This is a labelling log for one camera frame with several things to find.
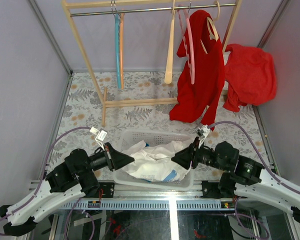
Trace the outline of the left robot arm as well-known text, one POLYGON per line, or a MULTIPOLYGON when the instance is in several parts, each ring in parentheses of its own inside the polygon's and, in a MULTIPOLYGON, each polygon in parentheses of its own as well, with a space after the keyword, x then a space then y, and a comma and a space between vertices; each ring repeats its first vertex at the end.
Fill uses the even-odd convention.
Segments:
POLYGON ((53 166, 34 191, 18 203, 0 207, 0 216, 7 219, 4 234, 23 236, 70 201, 95 197, 100 191, 95 171, 102 168, 116 171, 134 161, 133 157, 115 150, 108 142, 92 155, 81 148, 73 150, 61 163, 53 166))

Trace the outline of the white t shirt blue print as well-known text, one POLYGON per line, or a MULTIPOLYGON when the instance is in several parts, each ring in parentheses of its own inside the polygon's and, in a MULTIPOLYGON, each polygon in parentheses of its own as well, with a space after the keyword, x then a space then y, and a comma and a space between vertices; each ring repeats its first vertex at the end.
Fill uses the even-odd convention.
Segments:
POLYGON ((146 142, 140 141, 123 153, 134 158, 134 162, 124 166, 122 170, 130 176, 148 182, 175 182, 181 181, 190 172, 175 162, 172 157, 192 143, 173 140, 168 144, 145 147, 146 142))

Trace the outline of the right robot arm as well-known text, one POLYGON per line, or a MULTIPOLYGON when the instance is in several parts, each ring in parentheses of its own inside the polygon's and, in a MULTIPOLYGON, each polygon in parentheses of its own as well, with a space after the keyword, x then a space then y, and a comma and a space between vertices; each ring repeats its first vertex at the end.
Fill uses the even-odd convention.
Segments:
POLYGON ((196 138, 171 160, 187 170, 203 164, 223 172, 219 182, 203 181, 204 198, 251 198, 291 214, 300 223, 300 187, 267 171, 261 163, 240 155, 240 151, 226 141, 212 149, 196 138))

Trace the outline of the pink wavy hanger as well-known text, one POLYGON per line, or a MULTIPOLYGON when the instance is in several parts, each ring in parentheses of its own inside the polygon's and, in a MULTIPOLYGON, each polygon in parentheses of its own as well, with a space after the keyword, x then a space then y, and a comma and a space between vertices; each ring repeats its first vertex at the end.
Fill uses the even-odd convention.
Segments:
POLYGON ((190 82, 192 85, 195 84, 195 56, 194 56, 194 43, 193 43, 193 36, 192 36, 192 29, 190 24, 190 17, 189 17, 189 10, 191 4, 189 4, 188 9, 178 9, 177 15, 179 19, 179 26, 181 29, 182 42, 185 49, 185 55, 187 57, 187 65, 189 68, 189 75, 190 75, 190 82), (183 12, 185 26, 183 26, 183 21, 181 17, 180 11, 183 12))

